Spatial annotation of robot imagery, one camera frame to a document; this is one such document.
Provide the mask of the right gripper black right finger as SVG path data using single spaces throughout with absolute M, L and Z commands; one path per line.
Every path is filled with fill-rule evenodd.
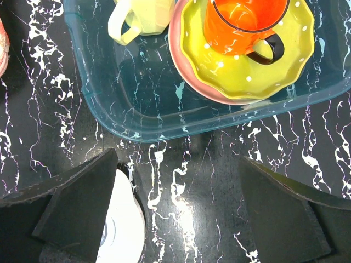
M 242 193 L 261 262 L 350 262 L 350 201 L 239 161 Z

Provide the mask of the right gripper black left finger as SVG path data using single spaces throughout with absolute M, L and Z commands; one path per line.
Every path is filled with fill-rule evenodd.
M 95 262 L 118 157 L 107 149 L 83 164 L 1 197 L 1 262 L 39 262 L 53 245 Z

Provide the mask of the floral mesh laundry bag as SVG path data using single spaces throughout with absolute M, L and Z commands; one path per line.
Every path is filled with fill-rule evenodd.
M 5 73 L 9 61 L 10 41 L 7 32 L 0 20 L 0 77 Z

